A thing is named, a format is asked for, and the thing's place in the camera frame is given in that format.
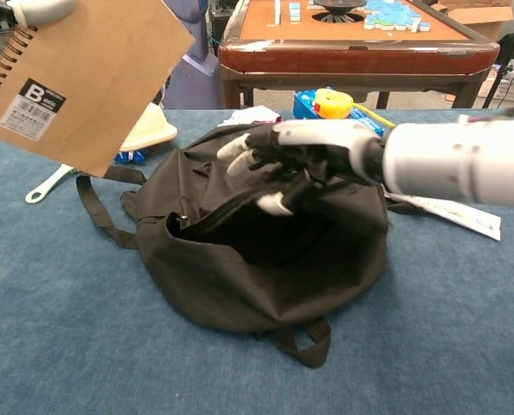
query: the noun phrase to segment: white plastic handle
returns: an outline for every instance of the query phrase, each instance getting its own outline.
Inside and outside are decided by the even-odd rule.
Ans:
[[[24,199],[29,204],[39,203],[43,201],[51,189],[59,182],[67,174],[75,171],[74,167],[67,166],[66,164],[62,164],[60,168],[58,168],[53,175],[51,175],[44,183],[40,186],[32,190],[30,193],[26,195]]]

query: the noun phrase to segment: barcode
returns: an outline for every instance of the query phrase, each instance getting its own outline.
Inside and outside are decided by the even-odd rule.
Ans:
[[[26,111],[31,116],[40,118],[43,121],[48,121],[49,117],[51,117],[51,112],[45,111],[42,108],[32,105],[26,101],[21,101],[18,107],[19,109]]]

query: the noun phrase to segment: cardboard box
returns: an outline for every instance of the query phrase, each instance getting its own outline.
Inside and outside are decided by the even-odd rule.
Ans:
[[[432,7],[495,42],[513,20],[511,0],[440,0]]]

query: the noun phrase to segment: yellow object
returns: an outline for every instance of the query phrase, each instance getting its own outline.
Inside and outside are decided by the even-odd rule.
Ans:
[[[321,118],[348,118],[353,107],[361,110],[369,117],[384,124],[388,128],[395,127],[395,124],[388,121],[386,118],[354,102],[353,98],[347,93],[341,93],[331,89],[318,89],[316,92],[314,109]]]
[[[167,122],[161,107],[150,103],[120,146],[120,151],[144,149],[176,136],[177,128]]]
[[[348,118],[353,108],[353,98],[347,93],[318,89],[314,107],[321,118]]]

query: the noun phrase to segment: floor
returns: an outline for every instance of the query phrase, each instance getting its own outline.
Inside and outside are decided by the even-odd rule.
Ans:
[[[0,50],[4,45],[4,36],[0,35]],[[378,93],[370,93],[362,103],[368,108],[376,107]],[[293,91],[260,91],[254,92],[254,104],[265,105],[273,110],[291,110],[293,105]],[[479,98],[474,105],[481,108],[484,99]],[[388,108],[392,110],[412,110],[412,109],[444,109],[451,108],[452,103],[446,100],[442,93],[392,93],[388,103]],[[514,102],[493,100],[491,107],[501,105],[502,108],[514,106]]]

